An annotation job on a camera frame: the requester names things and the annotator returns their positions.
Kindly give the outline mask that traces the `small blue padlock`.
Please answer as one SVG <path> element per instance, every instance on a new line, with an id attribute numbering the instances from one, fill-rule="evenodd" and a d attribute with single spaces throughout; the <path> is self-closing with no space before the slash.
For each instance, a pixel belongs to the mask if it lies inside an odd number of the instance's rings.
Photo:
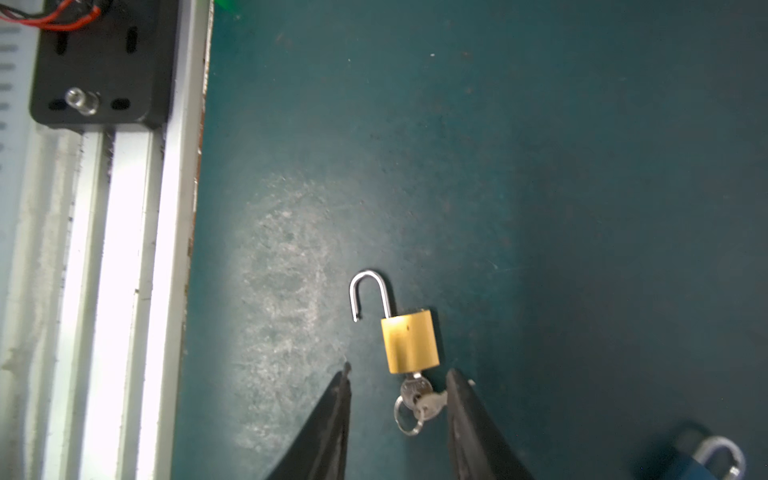
<path id="1" fill-rule="evenodd" d="M 724 436 L 709 436 L 692 452 L 678 452 L 658 479 L 739 480 L 744 478 L 746 469 L 746 456 L 734 441 Z"/>

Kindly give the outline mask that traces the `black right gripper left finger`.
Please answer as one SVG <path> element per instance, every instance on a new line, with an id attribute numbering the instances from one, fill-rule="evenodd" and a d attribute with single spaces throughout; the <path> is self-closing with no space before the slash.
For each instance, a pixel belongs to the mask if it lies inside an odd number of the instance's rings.
<path id="1" fill-rule="evenodd" d="M 335 374 L 268 479 L 345 478 L 351 411 L 351 365 Z"/>

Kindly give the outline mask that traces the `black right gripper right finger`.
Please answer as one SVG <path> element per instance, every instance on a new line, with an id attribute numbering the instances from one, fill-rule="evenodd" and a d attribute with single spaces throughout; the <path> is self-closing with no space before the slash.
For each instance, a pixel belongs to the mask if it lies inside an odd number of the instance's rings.
<path id="1" fill-rule="evenodd" d="M 456 479 L 533 480 L 458 369 L 446 378 L 448 451 Z"/>

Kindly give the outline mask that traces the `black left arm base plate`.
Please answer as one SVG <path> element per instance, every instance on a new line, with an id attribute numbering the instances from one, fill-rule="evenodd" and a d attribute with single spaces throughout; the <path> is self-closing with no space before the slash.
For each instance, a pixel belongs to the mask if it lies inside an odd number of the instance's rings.
<path id="1" fill-rule="evenodd" d="M 168 119 L 177 41 L 176 1 L 76 1 L 73 31 L 42 31 L 29 112 L 38 123 L 73 131 L 158 128 Z"/>

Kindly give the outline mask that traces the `brass padlock with keys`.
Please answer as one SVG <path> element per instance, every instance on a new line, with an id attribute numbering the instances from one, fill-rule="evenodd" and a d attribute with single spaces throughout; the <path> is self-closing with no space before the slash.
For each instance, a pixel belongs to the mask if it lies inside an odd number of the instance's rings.
<path id="1" fill-rule="evenodd" d="M 376 282 L 383 311 L 380 320 L 389 372 L 401 375 L 403 381 L 393 406 L 393 417 L 401 433 L 419 435 L 425 424 L 436 418 L 447 404 L 447 395 L 434 389 L 424 372 L 440 365 L 437 336 L 430 310 L 396 315 L 384 277 L 368 269 L 356 273 L 348 293 L 352 319 L 362 319 L 359 285 L 366 279 Z"/>

